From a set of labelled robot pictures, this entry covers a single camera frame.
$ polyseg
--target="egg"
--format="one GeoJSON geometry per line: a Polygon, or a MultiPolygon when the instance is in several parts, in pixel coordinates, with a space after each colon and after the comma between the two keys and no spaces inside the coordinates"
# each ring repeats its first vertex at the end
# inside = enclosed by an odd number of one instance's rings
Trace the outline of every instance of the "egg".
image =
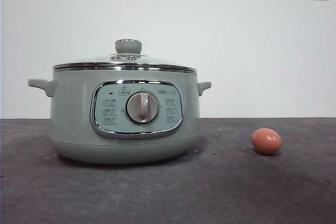
{"type": "Polygon", "coordinates": [[[256,151],[266,155],[277,153],[282,144],[279,134],[268,128],[257,129],[252,134],[251,141],[256,151]]]}

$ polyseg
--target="dial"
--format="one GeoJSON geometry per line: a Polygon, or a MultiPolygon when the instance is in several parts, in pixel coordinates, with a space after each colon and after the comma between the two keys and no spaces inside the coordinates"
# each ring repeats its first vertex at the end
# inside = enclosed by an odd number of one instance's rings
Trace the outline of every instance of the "dial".
{"type": "Polygon", "coordinates": [[[154,96],[147,92],[139,92],[132,95],[126,105],[127,114],[135,123],[149,123],[159,109],[154,96]]]}

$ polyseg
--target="lid knob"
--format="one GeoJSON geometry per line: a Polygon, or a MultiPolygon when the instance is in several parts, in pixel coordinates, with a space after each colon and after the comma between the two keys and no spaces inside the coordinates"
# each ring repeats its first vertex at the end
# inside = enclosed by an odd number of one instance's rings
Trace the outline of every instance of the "lid knob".
{"type": "Polygon", "coordinates": [[[135,39],[119,39],[116,42],[116,51],[118,54],[136,54],[141,53],[142,44],[135,39]]]}

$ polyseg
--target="table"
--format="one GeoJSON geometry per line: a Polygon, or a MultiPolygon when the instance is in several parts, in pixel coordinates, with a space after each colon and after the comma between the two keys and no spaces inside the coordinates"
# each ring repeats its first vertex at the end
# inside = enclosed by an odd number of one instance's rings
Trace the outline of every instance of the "table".
{"type": "Polygon", "coordinates": [[[186,154],[117,166],[57,155],[49,120],[1,120],[2,223],[336,223],[336,118],[200,121],[186,154]]]}

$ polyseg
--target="chrome trim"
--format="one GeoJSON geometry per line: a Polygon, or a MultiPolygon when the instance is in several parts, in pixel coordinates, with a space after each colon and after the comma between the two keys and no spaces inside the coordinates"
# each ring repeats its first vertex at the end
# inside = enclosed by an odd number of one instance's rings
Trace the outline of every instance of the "chrome trim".
{"type": "Polygon", "coordinates": [[[129,60],[136,60],[136,59],[137,59],[137,57],[135,57],[135,56],[132,56],[132,55],[130,55],[130,56],[127,56],[126,58],[127,58],[127,59],[129,59],[129,60]]]}
{"type": "Polygon", "coordinates": [[[125,58],[127,56],[134,56],[136,58],[141,58],[143,56],[147,57],[147,55],[141,55],[141,54],[110,54],[110,55],[111,55],[111,57],[110,57],[111,59],[112,59],[113,56],[120,56],[120,57],[123,57],[123,58],[125,58]]]}
{"type": "Polygon", "coordinates": [[[165,81],[149,81],[149,80],[118,80],[118,81],[106,81],[103,82],[101,84],[99,84],[92,95],[92,99],[91,99],[91,107],[90,107],[90,123],[92,128],[94,129],[94,131],[103,136],[103,137],[107,137],[107,138],[120,138],[120,139],[143,139],[143,138],[153,138],[153,137],[159,137],[159,136],[167,136],[167,135],[171,135],[174,132],[177,131],[177,129],[179,129],[179,127],[181,126],[182,122],[183,122],[183,118],[184,118],[184,113],[183,113],[183,102],[182,102],[182,98],[181,98],[181,92],[180,89],[170,83],[170,82],[165,82],[165,81]],[[98,92],[99,90],[109,84],[129,84],[129,83],[149,83],[149,84],[163,84],[163,85],[168,85],[168,86],[173,86],[177,89],[178,91],[178,96],[180,97],[180,102],[181,102],[181,118],[178,122],[177,125],[175,125],[174,127],[170,128],[170,129],[166,129],[166,130],[162,130],[162,131],[152,131],[152,132],[132,132],[132,133],[126,133],[126,132],[115,132],[115,131],[108,131],[104,128],[102,128],[96,118],[95,118],[95,111],[96,111],[96,101],[97,101],[97,96],[98,96],[98,92]]]}
{"type": "Polygon", "coordinates": [[[120,67],[73,67],[73,68],[60,68],[54,69],[54,73],[63,72],[63,71],[77,71],[77,70],[134,70],[134,71],[165,71],[165,72],[179,72],[179,73],[192,73],[196,74],[195,71],[190,71],[187,69],[170,69],[170,68],[158,68],[158,67],[130,67],[130,66],[120,66],[120,67]]]}
{"type": "Polygon", "coordinates": [[[111,58],[112,60],[119,60],[119,59],[121,59],[121,57],[118,56],[118,55],[112,55],[110,58],[111,58]]]}
{"type": "Polygon", "coordinates": [[[132,68],[160,68],[160,69],[172,69],[172,70],[185,70],[190,72],[196,72],[196,69],[183,67],[183,66],[175,66],[175,65],[166,65],[166,64],[153,64],[153,63],[137,63],[137,62],[83,62],[83,63],[66,63],[66,64],[58,64],[52,67],[52,69],[63,69],[63,68],[97,68],[97,67],[132,67],[132,68]]]}
{"type": "Polygon", "coordinates": [[[136,42],[140,42],[136,39],[118,39],[117,41],[136,41],[136,42]]]}

